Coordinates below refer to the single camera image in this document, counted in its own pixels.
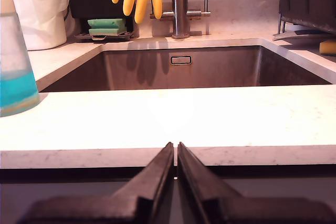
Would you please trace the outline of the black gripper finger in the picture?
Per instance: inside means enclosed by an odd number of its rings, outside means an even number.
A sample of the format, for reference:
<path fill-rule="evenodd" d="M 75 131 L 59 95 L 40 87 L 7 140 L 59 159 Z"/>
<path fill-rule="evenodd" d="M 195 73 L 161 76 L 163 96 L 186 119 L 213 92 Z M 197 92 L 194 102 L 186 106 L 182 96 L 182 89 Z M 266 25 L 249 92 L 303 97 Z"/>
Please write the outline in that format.
<path fill-rule="evenodd" d="M 174 165 L 169 142 L 148 165 L 113 194 L 112 223 L 154 223 L 162 198 L 170 186 Z"/>
<path fill-rule="evenodd" d="M 197 223 L 231 223 L 221 200 L 242 195 L 207 168 L 182 142 L 177 147 L 177 173 Z"/>

